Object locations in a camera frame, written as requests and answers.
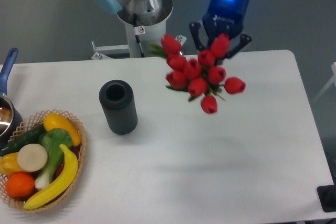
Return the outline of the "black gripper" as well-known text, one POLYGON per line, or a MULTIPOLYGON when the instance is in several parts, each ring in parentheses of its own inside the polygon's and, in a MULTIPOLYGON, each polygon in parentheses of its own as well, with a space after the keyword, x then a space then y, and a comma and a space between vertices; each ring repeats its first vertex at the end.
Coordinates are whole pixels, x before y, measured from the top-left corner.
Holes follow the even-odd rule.
MULTIPOLYGON (((244 17, 249 0, 210 0, 202 21, 190 22, 188 27, 198 51, 209 49, 209 39, 226 34, 229 39, 237 37, 244 29, 244 17)), ((239 43, 230 49, 225 59, 231 59, 252 42, 248 34, 241 34, 239 43)))

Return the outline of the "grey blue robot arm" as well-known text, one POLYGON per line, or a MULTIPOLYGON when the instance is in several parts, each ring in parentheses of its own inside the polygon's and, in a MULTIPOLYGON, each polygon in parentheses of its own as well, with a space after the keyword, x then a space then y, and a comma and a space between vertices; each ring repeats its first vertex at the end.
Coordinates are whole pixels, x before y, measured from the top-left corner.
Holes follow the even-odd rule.
MULTIPOLYGON (((152 57, 150 44, 158 44, 166 33, 166 21, 173 10, 172 0, 94 0, 109 14, 124 23, 130 57, 152 57)), ((249 0, 210 0, 202 20, 191 22, 189 29, 198 51, 208 48, 220 34, 239 37, 239 44, 225 58, 230 59, 251 43, 244 34, 244 18, 249 0)))

